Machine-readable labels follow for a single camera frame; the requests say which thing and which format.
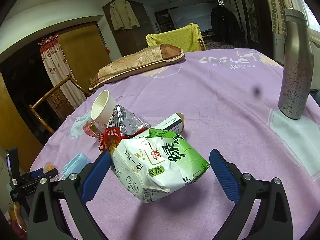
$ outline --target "brown pillow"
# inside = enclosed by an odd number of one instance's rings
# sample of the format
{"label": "brown pillow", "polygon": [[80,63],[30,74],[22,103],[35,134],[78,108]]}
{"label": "brown pillow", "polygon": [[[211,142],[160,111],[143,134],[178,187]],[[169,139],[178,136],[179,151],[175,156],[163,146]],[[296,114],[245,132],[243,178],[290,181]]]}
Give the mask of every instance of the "brown pillow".
{"label": "brown pillow", "polygon": [[93,78],[89,90],[97,89],[106,83],[174,64],[185,58],[182,49],[169,44],[161,44],[140,50],[119,58],[103,67]]}

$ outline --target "paper cup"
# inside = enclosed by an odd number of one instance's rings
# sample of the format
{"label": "paper cup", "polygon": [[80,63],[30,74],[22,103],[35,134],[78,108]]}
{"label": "paper cup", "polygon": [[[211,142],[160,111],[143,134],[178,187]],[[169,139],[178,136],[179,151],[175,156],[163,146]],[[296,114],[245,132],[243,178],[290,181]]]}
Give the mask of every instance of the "paper cup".
{"label": "paper cup", "polygon": [[91,118],[101,124],[107,124],[112,116],[116,101],[110,96],[108,90],[104,90],[93,102]]}

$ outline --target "chair backrest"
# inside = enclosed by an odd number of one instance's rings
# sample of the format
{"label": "chair backrest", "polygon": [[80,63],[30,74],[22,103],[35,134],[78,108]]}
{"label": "chair backrest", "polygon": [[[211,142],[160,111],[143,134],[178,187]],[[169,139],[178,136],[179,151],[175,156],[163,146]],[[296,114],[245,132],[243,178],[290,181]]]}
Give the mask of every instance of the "chair backrest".
{"label": "chair backrest", "polygon": [[173,31],[148,34],[146,39],[149,47],[167,43],[183,49],[183,52],[205,50],[200,28],[193,23]]}
{"label": "chair backrest", "polygon": [[69,101],[66,99],[60,87],[66,83],[67,81],[71,81],[79,90],[81,90],[86,96],[90,96],[92,93],[85,91],[81,88],[77,82],[71,77],[70,74],[67,75],[67,78],[62,80],[59,84],[57,84],[54,88],[52,88],[49,92],[47,92],[43,97],[41,97],[34,105],[29,105],[31,112],[35,115],[35,117],[39,120],[39,122],[50,132],[54,133],[54,130],[41,118],[41,116],[36,111],[36,108],[43,102],[47,101],[49,105],[54,109],[57,115],[65,120],[66,115],[71,114],[74,111],[74,108],[71,106]]}

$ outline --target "metal screw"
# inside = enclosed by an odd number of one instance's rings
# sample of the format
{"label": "metal screw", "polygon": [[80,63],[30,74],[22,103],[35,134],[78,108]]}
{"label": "metal screw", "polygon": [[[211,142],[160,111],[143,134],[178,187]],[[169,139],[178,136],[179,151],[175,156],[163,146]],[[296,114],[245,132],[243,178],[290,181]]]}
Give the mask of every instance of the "metal screw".
{"label": "metal screw", "polygon": [[273,181],[276,184],[280,184],[281,183],[281,180],[279,178],[274,178]]}
{"label": "metal screw", "polygon": [[46,183],[47,182],[47,178],[42,178],[41,180],[40,180],[40,183],[41,184],[44,184],[44,183]]}
{"label": "metal screw", "polygon": [[77,177],[78,177],[78,175],[76,173],[72,173],[72,174],[70,174],[69,179],[74,180]]}
{"label": "metal screw", "polygon": [[251,177],[251,175],[250,175],[249,173],[244,173],[244,174],[243,174],[243,177],[244,177],[244,179],[246,179],[246,180],[252,179],[252,177]]}

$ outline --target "thermos bottle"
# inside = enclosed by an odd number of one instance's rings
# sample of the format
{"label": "thermos bottle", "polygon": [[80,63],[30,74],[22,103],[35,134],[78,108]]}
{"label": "thermos bottle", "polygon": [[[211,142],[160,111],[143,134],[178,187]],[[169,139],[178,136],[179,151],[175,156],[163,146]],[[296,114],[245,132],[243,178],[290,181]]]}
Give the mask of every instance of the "thermos bottle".
{"label": "thermos bottle", "polygon": [[314,59],[306,17],[295,9],[285,9],[285,15],[287,38],[278,106],[287,117],[299,119],[308,99]]}

